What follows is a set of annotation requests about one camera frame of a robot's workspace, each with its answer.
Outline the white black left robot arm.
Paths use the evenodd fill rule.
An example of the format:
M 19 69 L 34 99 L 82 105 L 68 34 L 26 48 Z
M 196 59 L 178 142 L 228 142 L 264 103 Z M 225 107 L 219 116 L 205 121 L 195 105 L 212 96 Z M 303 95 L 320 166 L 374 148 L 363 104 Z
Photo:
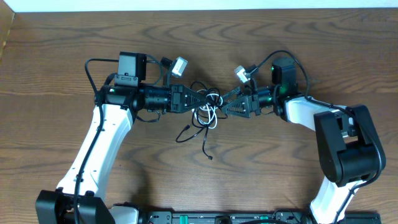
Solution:
M 185 113 L 208 98 L 184 85 L 145 83 L 149 55 L 121 52 L 118 71 L 94 88 L 93 119 L 71 168 L 54 191 L 42 190 L 35 209 L 39 223 L 146 223 L 146 214 L 132 205 L 108 208 L 109 175 L 118 150 L 140 110 Z

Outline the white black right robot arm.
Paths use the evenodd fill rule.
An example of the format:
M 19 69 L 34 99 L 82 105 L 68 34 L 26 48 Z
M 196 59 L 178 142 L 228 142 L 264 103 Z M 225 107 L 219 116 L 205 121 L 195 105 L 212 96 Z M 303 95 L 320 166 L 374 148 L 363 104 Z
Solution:
M 338 223 L 355 193 L 378 179 L 386 156 L 368 108 L 334 105 L 300 92 L 296 69 L 301 67 L 293 56 L 277 58 L 271 65 L 272 85 L 259 87 L 254 79 L 259 66 L 238 66 L 234 72 L 245 87 L 222 111 L 250 118 L 271 107 L 284 121 L 313 130 L 325 177 L 303 221 Z

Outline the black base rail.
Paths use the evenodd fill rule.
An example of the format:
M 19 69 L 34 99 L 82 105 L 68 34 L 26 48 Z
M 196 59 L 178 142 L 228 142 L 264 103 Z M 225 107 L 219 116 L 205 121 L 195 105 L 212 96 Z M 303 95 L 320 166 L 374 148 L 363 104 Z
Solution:
M 174 213 L 149 212 L 139 223 L 149 224 L 217 224 L 217 223 L 315 223 L 306 212 L 278 210 L 268 213 Z M 340 224 L 381 224 L 378 213 L 349 213 L 339 221 Z

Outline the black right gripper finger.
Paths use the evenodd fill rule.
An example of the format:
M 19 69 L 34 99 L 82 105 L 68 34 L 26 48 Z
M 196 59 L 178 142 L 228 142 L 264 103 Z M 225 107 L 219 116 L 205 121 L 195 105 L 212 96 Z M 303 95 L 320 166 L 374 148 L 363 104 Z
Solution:
M 241 91 L 241 87 L 237 86 L 236 88 L 232 89 L 231 91 L 227 92 L 222 96 L 223 101 L 231 100 L 233 97 L 237 96 Z
M 251 102 L 248 96 L 242 96 L 224 105 L 222 112 L 227 115 L 240 116 L 243 118 L 251 117 Z

